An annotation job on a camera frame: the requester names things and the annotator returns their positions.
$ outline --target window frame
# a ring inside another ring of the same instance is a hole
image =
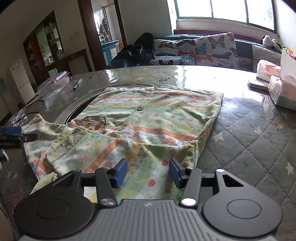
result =
[[[263,30],[272,32],[274,34],[277,33],[276,8],[275,8],[274,0],[271,0],[272,11],[273,11],[273,15],[274,15],[274,30],[269,29],[269,28],[266,28],[266,27],[263,27],[263,26],[260,26],[260,25],[257,25],[257,24],[249,23],[249,14],[248,14],[247,0],[244,0],[244,4],[245,4],[245,8],[246,8],[246,17],[247,17],[247,22],[246,23],[240,22],[240,21],[235,21],[235,20],[230,20],[230,19],[224,19],[224,18],[214,18],[212,0],[210,0],[211,12],[212,12],[212,16],[211,17],[180,17],[177,0],[174,0],[174,2],[175,2],[175,7],[176,7],[177,20],[178,19],[208,19],[208,20],[219,20],[219,21],[225,21],[225,22],[231,22],[231,23],[240,23],[240,24],[244,24],[244,25],[247,25],[247,26],[260,28],[260,29],[263,29]]]

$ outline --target blue gripper pad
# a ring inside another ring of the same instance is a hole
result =
[[[15,134],[21,134],[22,132],[22,127],[20,126],[17,126],[17,127],[8,127],[8,128],[5,128],[3,130],[4,134],[6,135],[15,135]]]
[[[169,162],[169,173],[177,188],[182,188],[180,170],[172,160]]]
[[[115,178],[115,188],[119,188],[128,172],[128,161],[125,160],[122,165],[118,168]]]

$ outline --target metal screw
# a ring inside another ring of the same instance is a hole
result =
[[[111,198],[103,198],[101,200],[101,204],[103,204],[104,206],[112,206],[115,204],[115,201]]]
[[[196,204],[196,201],[193,198],[184,198],[181,200],[181,203],[184,206],[193,206]]]

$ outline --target circular pad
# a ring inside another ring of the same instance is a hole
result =
[[[251,219],[261,213],[261,206],[248,199],[237,199],[227,205],[227,211],[236,218]]]
[[[93,204],[74,189],[49,187],[22,200],[15,208],[14,220],[22,234],[61,239],[83,229],[93,215]]]
[[[251,186],[219,187],[202,208],[207,223],[236,238],[258,238],[274,234],[281,222],[278,204]]]

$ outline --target book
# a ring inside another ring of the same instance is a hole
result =
[[[269,83],[263,80],[249,80],[249,85],[251,88],[261,89],[268,91]]]

